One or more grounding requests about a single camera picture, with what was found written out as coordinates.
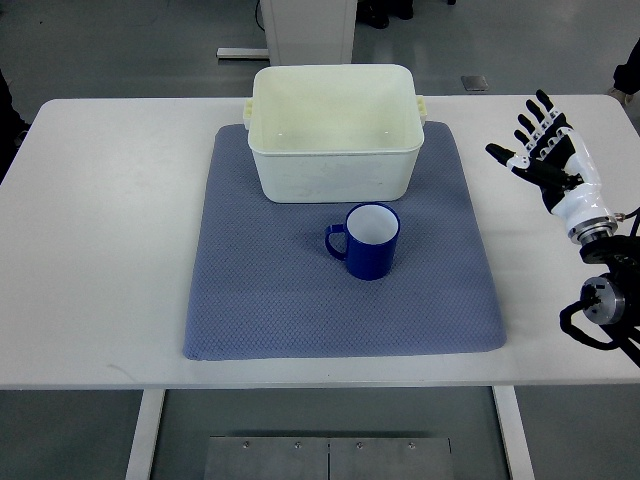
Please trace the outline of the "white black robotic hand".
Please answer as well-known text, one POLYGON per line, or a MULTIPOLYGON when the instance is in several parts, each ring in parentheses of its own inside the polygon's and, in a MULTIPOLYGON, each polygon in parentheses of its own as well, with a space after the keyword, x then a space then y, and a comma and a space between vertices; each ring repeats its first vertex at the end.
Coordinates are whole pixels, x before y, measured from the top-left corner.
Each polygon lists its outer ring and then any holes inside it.
POLYGON ((544 91, 538 90, 525 106, 528 113, 518 115, 520 128, 514 132, 525 151, 489 143, 487 153, 540 189, 545 208, 562 220, 573 243, 613 236, 618 221, 605 205, 600 175, 581 135, 544 91))

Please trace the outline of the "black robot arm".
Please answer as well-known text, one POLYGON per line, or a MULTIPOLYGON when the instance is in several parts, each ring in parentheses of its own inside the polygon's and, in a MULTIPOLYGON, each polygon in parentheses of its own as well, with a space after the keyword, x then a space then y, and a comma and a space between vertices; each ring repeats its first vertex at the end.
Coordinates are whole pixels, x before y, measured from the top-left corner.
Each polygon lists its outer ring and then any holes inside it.
POLYGON ((600 351, 619 349, 639 363, 639 211, 587 220, 569 237, 580 245, 584 263, 608 271, 583 283, 579 300, 559 314, 561 330, 575 341, 600 351), (573 323, 577 313, 609 337, 598 340, 573 323))

